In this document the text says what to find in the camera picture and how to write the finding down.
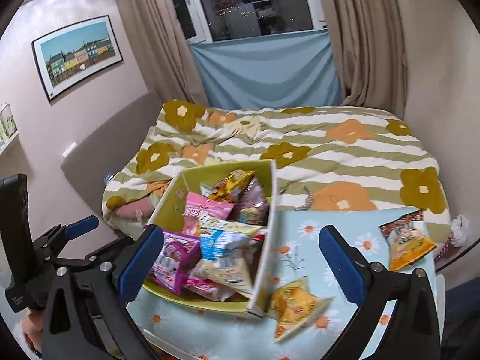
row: picture frame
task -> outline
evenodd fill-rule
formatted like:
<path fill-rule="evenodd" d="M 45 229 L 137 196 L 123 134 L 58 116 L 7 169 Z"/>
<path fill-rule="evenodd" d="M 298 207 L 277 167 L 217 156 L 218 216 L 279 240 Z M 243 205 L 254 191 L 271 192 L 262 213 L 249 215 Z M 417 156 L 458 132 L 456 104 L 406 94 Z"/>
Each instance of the picture frame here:
<path fill-rule="evenodd" d="M 49 102 L 80 81 L 123 61 L 110 16 L 79 21 L 32 42 Z"/>

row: person's hand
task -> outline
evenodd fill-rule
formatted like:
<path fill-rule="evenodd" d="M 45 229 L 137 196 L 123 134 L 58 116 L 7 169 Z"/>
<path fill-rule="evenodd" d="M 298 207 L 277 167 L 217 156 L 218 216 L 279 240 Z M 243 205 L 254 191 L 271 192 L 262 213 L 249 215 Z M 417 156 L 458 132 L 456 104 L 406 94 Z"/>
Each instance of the person's hand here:
<path fill-rule="evenodd" d="M 22 328 L 32 340 L 33 346 L 39 352 L 42 351 L 43 311 L 32 310 L 22 319 Z"/>

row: blue gripper pad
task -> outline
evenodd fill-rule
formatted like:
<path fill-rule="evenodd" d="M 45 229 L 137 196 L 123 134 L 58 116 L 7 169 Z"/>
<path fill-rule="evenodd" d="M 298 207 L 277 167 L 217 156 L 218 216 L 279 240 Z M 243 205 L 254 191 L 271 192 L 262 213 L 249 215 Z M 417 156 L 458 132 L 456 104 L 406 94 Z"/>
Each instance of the blue gripper pad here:
<path fill-rule="evenodd" d="M 67 239 L 75 239 L 89 231 L 95 230 L 98 227 L 99 221 L 95 215 L 87 216 L 78 222 L 68 225 L 65 229 L 65 236 Z"/>
<path fill-rule="evenodd" d="M 345 247 L 349 248 L 346 241 L 342 246 L 329 227 L 333 226 L 324 227 L 318 235 L 320 251 L 335 275 L 346 300 L 360 306 L 365 301 L 365 280 L 344 250 Z"/>
<path fill-rule="evenodd" d="M 155 225 L 148 226 L 129 248 L 133 248 L 133 254 L 128 256 L 129 262 L 118 277 L 118 300 L 122 304 L 132 302 L 137 297 L 143 281 L 162 251 L 163 230 Z"/>

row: headboard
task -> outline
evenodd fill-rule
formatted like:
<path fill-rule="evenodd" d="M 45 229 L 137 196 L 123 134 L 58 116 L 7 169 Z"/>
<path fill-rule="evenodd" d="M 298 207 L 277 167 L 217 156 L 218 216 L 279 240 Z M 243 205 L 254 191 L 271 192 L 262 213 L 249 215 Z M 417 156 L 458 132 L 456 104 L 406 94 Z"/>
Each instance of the headboard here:
<path fill-rule="evenodd" d="M 105 175 L 121 171 L 135 156 L 162 105 L 156 91 L 148 92 L 93 131 L 63 160 L 65 177 L 99 218 Z"/>

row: cable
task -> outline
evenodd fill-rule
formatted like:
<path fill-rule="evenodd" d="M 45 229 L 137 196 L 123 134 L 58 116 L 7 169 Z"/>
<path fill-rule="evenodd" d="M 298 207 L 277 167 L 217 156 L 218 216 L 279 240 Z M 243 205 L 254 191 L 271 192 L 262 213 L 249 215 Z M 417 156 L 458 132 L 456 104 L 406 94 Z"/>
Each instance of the cable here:
<path fill-rule="evenodd" d="M 441 266 L 440 268 L 435 270 L 435 273 L 439 273 L 442 269 L 447 268 L 447 266 L 453 264 L 455 261 L 460 259 L 461 257 L 465 256 L 469 251 L 471 251 L 474 247 L 476 247 L 480 243 L 480 238 L 477 239 L 474 243 L 472 243 L 468 248 L 466 248 L 463 252 L 461 252 L 458 256 L 456 256 L 451 261 L 447 262 L 445 265 Z"/>

